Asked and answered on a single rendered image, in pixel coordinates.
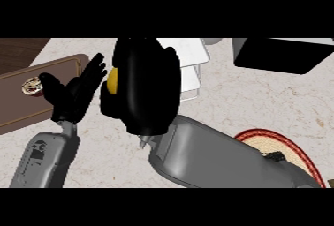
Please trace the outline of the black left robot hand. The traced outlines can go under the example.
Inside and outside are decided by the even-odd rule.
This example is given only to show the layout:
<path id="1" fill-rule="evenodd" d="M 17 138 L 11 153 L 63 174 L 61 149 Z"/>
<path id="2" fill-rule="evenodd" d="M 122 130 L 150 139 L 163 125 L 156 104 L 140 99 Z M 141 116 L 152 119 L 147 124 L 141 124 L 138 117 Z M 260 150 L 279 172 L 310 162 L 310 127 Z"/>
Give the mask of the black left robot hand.
<path id="1" fill-rule="evenodd" d="M 103 59 L 103 55 L 97 53 L 81 75 L 72 78 L 66 85 L 51 74 L 42 72 L 38 75 L 44 99 L 53 105 L 50 120 L 54 123 L 67 121 L 76 124 L 82 120 L 94 91 L 106 75 Z"/>

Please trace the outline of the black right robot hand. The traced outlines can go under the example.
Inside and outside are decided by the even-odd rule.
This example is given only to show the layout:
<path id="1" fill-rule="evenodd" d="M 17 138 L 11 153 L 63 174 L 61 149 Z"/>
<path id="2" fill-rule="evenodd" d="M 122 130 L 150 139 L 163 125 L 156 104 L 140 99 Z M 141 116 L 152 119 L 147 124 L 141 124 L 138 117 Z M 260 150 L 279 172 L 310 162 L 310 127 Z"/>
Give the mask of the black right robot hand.
<path id="1" fill-rule="evenodd" d="M 140 136 L 168 131 L 180 105 L 181 71 L 172 47 L 155 38 L 118 38 L 112 56 L 116 93 L 100 86 L 100 112 L 119 119 L 127 132 Z"/>

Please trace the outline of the yellow lemon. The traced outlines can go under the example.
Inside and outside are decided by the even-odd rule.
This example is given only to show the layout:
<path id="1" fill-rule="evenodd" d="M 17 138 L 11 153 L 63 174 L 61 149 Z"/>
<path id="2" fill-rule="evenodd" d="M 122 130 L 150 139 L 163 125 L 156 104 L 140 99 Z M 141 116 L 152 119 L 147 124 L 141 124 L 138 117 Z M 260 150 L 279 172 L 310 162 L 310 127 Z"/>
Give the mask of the yellow lemon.
<path id="1" fill-rule="evenodd" d="M 106 90 L 110 94 L 116 94 L 116 68 L 113 67 L 106 78 Z"/>

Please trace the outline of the white tiered shelf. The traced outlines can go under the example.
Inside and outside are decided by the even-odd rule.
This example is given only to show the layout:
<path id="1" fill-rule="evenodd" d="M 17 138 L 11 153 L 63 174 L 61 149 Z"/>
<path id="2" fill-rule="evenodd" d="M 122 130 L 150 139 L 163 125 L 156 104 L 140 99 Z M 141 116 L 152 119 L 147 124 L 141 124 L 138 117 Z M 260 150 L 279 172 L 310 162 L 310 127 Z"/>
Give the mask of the white tiered shelf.
<path id="1" fill-rule="evenodd" d="M 180 101 L 190 101 L 199 95 L 199 65 L 208 62 L 209 56 L 205 44 L 199 38 L 158 38 L 163 48 L 172 47 L 180 59 L 181 70 L 181 94 L 194 91 L 194 95 L 181 98 Z"/>

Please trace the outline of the red-rimmed woven placemat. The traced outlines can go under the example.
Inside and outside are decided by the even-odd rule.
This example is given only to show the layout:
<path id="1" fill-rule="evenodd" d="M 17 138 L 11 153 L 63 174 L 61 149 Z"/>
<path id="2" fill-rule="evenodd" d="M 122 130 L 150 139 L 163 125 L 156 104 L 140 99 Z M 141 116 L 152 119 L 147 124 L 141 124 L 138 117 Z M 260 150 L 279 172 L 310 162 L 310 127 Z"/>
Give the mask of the red-rimmed woven placemat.
<path id="1" fill-rule="evenodd" d="M 276 151 L 283 154 L 285 160 L 298 166 L 319 183 L 326 187 L 314 163 L 298 145 L 277 132 L 265 129 L 249 129 L 240 132 L 234 139 L 257 148 L 262 155 Z"/>

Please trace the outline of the chocolate frosted cupcake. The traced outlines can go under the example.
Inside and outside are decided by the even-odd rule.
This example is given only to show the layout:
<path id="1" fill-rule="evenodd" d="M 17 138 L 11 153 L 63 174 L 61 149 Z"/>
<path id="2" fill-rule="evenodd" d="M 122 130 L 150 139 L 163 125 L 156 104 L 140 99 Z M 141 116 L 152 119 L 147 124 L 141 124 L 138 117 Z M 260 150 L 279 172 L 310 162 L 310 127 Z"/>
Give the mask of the chocolate frosted cupcake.
<path id="1" fill-rule="evenodd" d="M 27 96 L 42 96 L 42 85 L 38 77 L 30 77 L 22 84 L 22 93 Z"/>

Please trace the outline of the brown cutting board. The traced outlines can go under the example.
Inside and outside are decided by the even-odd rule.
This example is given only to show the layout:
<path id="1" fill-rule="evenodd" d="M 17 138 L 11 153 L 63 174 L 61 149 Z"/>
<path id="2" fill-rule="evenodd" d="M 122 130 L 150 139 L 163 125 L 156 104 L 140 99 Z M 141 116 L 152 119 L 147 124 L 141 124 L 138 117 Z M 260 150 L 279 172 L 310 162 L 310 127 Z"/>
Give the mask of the brown cutting board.
<path id="1" fill-rule="evenodd" d="M 0 135 L 50 119 L 51 105 L 42 92 L 26 94 L 22 86 L 42 72 L 63 85 L 81 75 L 88 56 L 76 54 L 0 75 Z"/>

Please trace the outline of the dark wooden cabinet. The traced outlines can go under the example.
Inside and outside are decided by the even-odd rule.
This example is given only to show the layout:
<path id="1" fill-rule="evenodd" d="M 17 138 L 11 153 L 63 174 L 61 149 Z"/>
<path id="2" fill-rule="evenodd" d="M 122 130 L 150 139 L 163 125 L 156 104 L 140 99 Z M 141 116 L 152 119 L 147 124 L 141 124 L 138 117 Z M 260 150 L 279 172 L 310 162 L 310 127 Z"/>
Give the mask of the dark wooden cabinet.
<path id="1" fill-rule="evenodd" d="M 50 38 L 0 38 L 0 74 L 29 67 Z"/>

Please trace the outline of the black and grey appliance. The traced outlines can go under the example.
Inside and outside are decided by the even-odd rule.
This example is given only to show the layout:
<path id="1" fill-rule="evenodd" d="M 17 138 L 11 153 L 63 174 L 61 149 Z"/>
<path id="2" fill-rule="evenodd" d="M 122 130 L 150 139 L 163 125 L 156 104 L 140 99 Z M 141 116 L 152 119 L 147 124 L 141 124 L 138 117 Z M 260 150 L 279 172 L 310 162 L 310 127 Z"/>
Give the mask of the black and grey appliance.
<path id="1" fill-rule="evenodd" d="M 332 38 L 233 38 L 237 67 L 305 74 L 334 53 Z"/>

